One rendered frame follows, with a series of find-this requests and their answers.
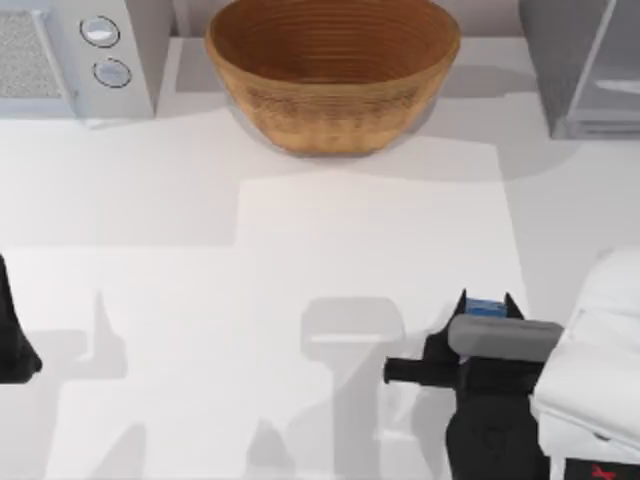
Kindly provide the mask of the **pale microwave oven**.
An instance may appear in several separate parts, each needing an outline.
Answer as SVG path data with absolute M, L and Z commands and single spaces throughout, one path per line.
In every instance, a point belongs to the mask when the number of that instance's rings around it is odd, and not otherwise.
M 117 24 L 116 45 L 82 38 L 80 21 L 94 16 Z M 174 22 L 172 0 L 0 0 L 0 119 L 154 117 Z M 130 68 L 126 87 L 95 80 L 106 58 Z

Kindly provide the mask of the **small blue box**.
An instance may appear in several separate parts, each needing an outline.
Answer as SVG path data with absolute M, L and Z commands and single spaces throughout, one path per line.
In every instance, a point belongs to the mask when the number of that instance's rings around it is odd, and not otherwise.
M 507 306 L 501 301 L 467 298 L 464 313 L 481 317 L 507 317 Z

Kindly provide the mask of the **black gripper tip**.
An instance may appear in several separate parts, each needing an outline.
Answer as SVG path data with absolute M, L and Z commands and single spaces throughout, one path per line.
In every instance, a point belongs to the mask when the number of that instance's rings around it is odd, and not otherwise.
M 26 384 L 42 368 L 40 356 L 20 325 L 6 262 L 0 254 L 0 385 Z

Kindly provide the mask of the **brown woven basket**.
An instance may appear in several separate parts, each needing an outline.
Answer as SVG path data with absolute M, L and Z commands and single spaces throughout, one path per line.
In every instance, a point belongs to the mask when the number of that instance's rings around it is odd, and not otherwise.
M 434 0 L 232 0 L 204 41 L 235 105 L 273 145 L 359 155 L 425 112 L 461 30 Z

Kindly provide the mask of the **round silver microwave knob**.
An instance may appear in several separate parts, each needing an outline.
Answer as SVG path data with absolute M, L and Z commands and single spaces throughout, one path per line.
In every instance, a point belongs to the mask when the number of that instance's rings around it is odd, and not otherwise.
M 98 83 L 111 89 L 124 88 L 132 80 L 130 68 L 116 58 L 97 61 L 92 67 L 92 73 Z
M 121 36 L 117 24 L 105 16 L 81 20 L 79 33 L 89 45 L 97 48 L 111 48 L 119 42 Z

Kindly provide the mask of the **pale grey rounded box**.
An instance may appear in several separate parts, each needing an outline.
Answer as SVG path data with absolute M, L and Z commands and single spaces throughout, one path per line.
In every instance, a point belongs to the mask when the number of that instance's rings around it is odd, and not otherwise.
M 449 327 L 449 346 L 461 356 L 544 363 L 563 333 L 559 324 L 462 314 Z

